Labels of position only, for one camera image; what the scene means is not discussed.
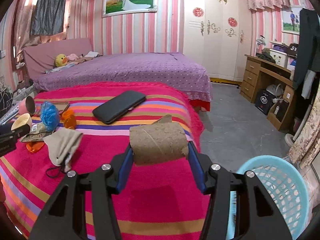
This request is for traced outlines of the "orange plastic wrapper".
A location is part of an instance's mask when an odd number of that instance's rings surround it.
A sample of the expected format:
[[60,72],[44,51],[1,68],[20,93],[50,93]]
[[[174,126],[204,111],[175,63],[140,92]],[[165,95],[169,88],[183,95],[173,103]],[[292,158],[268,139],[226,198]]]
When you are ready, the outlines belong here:
[[43,141],[36,141],[36,142],[27,142],[26,148],[31,153],[38,152],[41,148],[43,148],[44,142]]

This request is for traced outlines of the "printed snack wrapper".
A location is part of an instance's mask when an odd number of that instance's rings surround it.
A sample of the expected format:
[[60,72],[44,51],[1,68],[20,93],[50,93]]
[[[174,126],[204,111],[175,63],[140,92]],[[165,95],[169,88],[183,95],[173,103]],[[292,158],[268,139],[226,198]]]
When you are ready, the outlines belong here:
[[32,125],[30,132],[22,137],[20,142],[43,142],[43,139],[53,132],[43,122],[39,122]]

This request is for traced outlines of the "blue plastic bag ball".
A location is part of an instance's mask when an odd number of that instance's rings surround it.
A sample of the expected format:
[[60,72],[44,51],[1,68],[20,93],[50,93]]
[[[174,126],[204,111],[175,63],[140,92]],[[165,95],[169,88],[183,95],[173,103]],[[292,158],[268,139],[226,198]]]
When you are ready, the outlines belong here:
[[60,122],[60,115],[57,107],[53,103],[45,101],[41,105],[40,119],[49,131],[55,130]]

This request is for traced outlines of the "beige cloth pouch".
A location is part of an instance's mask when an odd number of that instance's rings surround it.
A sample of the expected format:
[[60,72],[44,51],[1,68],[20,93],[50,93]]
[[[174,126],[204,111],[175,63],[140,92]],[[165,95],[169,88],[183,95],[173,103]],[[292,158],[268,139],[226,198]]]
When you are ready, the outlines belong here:
[[63,167],[64,172],[70,171],[71,159],[80,146],[82,137],[81,132],[64,127],[44,137],[51,163],[57,167]]

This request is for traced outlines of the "orange peel piece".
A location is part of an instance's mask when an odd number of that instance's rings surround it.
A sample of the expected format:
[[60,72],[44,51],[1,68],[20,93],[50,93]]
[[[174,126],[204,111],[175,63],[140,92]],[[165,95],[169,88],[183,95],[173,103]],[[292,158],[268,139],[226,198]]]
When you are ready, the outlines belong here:
[[73,114],[63,117],[63,126],[67,129],[76,129],[76,118]]
[[67,109],[61,114],[61,120],[67,120],[71,117],[75,117],[74,111],[72,109]]

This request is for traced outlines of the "brown paper roll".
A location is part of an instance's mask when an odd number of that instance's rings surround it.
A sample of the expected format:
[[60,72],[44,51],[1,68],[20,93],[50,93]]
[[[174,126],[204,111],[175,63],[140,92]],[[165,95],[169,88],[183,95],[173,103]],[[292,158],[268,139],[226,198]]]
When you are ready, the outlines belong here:
[[130,128],[130,146],[136,165],[153,165],[188,158],[188,140],[184,129],[171,115],[149,125]]

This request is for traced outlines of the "pink mug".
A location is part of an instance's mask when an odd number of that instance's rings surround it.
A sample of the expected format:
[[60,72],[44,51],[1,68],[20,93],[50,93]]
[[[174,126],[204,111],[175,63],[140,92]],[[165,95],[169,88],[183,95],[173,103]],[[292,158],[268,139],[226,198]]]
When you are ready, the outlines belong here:
[[27,96],[18,104],[18,113],[19,115],[28,113],[30,116],[36,113],[36,104],[31,96]]

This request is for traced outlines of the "light blue plastic basket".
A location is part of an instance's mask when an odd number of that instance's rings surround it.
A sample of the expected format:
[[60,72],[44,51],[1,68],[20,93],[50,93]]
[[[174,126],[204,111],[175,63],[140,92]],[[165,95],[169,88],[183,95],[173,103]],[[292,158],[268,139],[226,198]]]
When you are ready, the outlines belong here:
[[287,160],[272,155],[249,159],[237,171],[251,170],[267,189],[281,212],[292,238],[297,239],[305,229],[309,213],[309,194],[303,177]]

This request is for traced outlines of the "pink headboard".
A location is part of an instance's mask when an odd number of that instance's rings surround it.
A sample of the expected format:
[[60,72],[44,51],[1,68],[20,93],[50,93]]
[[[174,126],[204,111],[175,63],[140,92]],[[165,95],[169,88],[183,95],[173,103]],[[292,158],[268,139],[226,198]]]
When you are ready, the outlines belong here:
[[89,38],[76,38],[28,46],[22,52],[28,75],[35,80],[55,66],[57,55],[85,55],[92,50]]

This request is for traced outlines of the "yellow duck plush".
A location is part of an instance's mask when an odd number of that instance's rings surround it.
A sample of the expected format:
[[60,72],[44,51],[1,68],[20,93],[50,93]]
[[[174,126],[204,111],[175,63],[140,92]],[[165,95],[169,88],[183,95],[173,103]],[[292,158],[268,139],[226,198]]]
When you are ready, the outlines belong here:
[[65,54],[59,54],[55,58],[55,66],[56,67],[63,67],[68,63],[68,58]]

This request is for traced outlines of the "black box under desk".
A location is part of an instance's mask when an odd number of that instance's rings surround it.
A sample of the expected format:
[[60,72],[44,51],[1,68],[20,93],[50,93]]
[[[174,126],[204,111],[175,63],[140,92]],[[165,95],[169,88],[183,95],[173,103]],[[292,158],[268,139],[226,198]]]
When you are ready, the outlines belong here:
[[259,109],[265,115],[268,115],[271,107],[274,104],[274,98],[275,96],[272,93],[268,92],[265,89],[262,89],[257,93],[257,96],[255,98],[255,107],[257,107],[257,109]]

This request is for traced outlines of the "grey window curtain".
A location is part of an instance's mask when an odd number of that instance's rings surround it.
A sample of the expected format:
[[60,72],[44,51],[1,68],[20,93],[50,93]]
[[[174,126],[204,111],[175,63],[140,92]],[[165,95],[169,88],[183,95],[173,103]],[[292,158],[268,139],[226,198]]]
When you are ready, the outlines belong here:
[[53,36],[63,32],[66,0],[37,0],[30,35]]

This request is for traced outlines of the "wooden desk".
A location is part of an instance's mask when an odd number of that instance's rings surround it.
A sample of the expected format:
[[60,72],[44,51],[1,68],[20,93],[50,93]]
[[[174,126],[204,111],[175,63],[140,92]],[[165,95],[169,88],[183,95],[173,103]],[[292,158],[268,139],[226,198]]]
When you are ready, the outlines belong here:
[[275,63],[247,55],[246,68],[240,94],[255,104],[257,93],[265,89],[272,93],[273,106],[267,119],[279,131],[289,129],[294,119],[296,95],[291,72]]

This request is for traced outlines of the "white wardrobe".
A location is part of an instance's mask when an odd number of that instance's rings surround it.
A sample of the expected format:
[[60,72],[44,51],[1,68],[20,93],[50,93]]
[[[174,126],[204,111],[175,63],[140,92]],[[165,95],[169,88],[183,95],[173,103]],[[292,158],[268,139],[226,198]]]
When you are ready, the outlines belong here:
[[183,0],[183,53],[210,78],[241,82],[251,52],[247,0]]

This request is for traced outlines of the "small framed couple photo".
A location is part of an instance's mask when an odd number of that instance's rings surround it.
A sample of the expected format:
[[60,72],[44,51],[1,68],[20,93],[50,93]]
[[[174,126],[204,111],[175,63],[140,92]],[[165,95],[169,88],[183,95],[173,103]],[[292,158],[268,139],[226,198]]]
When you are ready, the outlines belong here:
[[301,6],[285,7],[281,10],[281,31],[283,33],[299,35]]

